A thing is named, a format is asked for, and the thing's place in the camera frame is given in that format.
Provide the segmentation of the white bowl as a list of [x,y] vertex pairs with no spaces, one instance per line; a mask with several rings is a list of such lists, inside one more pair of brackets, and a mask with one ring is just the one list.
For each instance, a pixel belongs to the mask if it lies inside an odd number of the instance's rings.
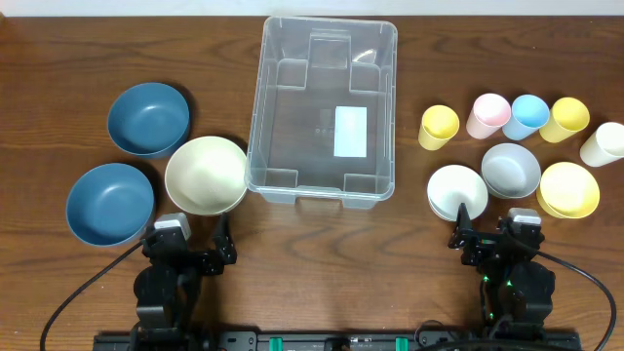
[[456,220],[461,204],[466,205],[471,219],[480,216],[488,205],[488,189],[482,177],[460,165],[436,170],[429,178],[426,194],[434,214],[447,221]]

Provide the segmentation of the beige bowl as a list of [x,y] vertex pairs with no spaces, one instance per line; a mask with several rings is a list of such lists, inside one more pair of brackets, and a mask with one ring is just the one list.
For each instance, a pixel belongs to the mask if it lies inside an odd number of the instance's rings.
[[170,199],[192,215],[220,215],[245,197],[247,155],[220,136],[187,141],[170,158],[165,186]]

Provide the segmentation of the dark blue bowl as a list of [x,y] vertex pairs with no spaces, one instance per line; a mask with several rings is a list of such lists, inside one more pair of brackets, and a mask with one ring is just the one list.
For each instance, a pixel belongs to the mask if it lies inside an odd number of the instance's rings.
[[83,174],[66,201],[68,227],[80,241],[113,247],[143,234],[153,217],[155,195],[139,169],[110,163]]
[[118,96],[106,124],[117,147],[143,158],[171,156],[188,139],[190,126],[186,98],[158,82],[138,84]]

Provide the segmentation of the yellow bowl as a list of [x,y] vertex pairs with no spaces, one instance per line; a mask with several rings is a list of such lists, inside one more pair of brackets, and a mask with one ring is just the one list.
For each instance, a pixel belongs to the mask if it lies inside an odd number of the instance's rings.
[[601,191],[596,179],[585,168],[571,162],[559,162],[543,172],[536,197],[547,214],[579,219],[596,210]]

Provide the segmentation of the clear plastic storage container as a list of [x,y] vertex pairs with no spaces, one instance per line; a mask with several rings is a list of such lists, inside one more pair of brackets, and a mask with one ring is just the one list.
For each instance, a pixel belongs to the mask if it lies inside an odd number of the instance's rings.
[[[398,30],[389,21],[270,17],[263,26],[248,188],[271,203],[368,210],[395,189]],[[367,156],[333,156],[335,109],[367,109]]]

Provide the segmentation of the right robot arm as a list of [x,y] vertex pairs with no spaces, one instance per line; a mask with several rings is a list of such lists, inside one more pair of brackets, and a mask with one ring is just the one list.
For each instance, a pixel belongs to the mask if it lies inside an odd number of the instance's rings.
[[451,249],[462,249],[461,263],[483,275],[480,303],[489,339],[543,340],[544,320],[553,310],[555,273],[533,260],[542,220],[537,211],[512,208],[494,233],[475,229],[467,206],[458,207]]

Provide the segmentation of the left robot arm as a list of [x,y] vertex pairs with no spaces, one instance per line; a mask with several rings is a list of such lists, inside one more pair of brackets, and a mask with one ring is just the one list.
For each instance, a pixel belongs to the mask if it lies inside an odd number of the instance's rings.
[[211,238],[214,247],[192,251],[185,214],[164,214],[140,240],[142,253],[150,266],[134,282],[138,326],[147,342],[175,342],[192,336],[190,319],[200,295],[202,279],[223,273],[224,267],[237,261],[237,251],[230,236],[229,218],[221,215]]

